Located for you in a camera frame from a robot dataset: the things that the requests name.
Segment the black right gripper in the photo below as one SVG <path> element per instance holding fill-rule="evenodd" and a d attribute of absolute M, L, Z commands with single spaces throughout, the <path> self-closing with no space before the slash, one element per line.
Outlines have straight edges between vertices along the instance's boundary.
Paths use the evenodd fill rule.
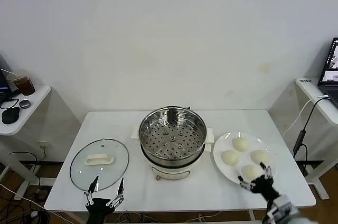
<path fill-rule="evenodd" d="M 264 173 L 251 182 L 245 181 L 240 173 L 236 171 L 239 184 L 242 188 L 252 193 L 261 194 L 266 201 L 273 201 L 278 198 L 280 194 L 273 188 L 274 181 L 271 167 L 265 165 L 263 162 L 260 162 L 259 165 Z"/>

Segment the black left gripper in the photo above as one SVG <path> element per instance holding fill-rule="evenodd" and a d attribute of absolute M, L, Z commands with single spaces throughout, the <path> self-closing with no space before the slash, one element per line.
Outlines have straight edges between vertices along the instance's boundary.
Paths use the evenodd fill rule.
<path fill-rule="evenodd" d="M 103 224 L 106 216 L 115 211 L 124 201 L 124 178 L 121 179 L 117 195 L 114 199 L 93 198 L 92 195 L 95 191 L 99 176 L 96 176 L 93 182 L 89 185 L 88 190 L 84 193 L 87 199 L 86 209 L 89 212 L 89 217 L 86 224 Z"/>

